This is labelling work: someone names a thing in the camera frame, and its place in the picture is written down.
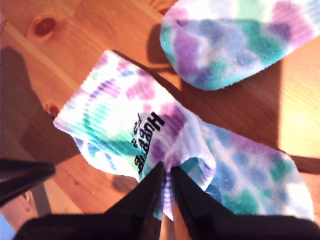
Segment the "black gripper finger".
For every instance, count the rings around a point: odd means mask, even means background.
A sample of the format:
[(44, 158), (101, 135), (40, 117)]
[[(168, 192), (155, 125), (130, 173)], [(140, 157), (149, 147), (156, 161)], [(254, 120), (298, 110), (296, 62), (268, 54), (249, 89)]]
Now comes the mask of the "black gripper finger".
[(0, 161), (0, 205), (3, 206), (56, 173), (48, 162), (19, 159)]
[(236, 215), (204, 192), (179, 166), (171, 169), (175, 201), (193, 240), (239, 240)]
[(159, 162), (125, 197), (105, 212), (107, 240), (158, 240), (164, 208), (165, 168)]

